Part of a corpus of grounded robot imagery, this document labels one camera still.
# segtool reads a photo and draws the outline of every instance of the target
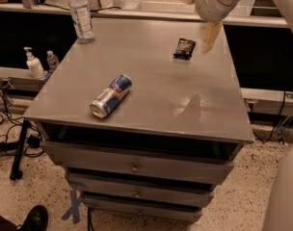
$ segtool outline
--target plastic bottle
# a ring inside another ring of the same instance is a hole
[[[68,0],[68,3],[79,42],[94,41],[88,0]]]
[[[27,65],[29,69],[31,70],[31,73],[35,79],[41,79],[44,77],[44,70],[42,68],[42,65],[40,63],[40,60],[33,56],[32,48],[30,47],[24,47],[23,48],[27,53],[26,56],[28,58]]]
[[[47,62],[50,67],[51,71],[54,71],[57,69],[57,66],[60,64],[59,58],[56,54],[53,53],[52,50],[47,51]]]

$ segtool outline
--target bottle cap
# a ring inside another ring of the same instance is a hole
[[[31,47],[24,47],[23,49],[27,52],[26,56],[27,56],[28,59],[33,59],[34,58],[32,52],[30,51],[30,50],[32,50]]]

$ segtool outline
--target energy drink can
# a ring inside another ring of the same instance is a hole
[[[90,105],[91,111],[100,118],[110,114],[129,92],[132,86],[128,76],[119,75]]]

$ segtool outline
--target black shoe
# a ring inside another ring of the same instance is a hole
[[[19,231],[45,231],[47,224],[47,210],[43,206],[38,205],[30,211]]]

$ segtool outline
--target cabinet top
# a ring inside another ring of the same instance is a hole
[[[222,28],[202,53],[206,24],[94,18],[95,41],[75,42],[24,114],[36,122],[155,135],[253,142]],[[191,60],[173,57],[179,39],[196,42]],[[118,75],[132,88],[106,118],[90,104]]]

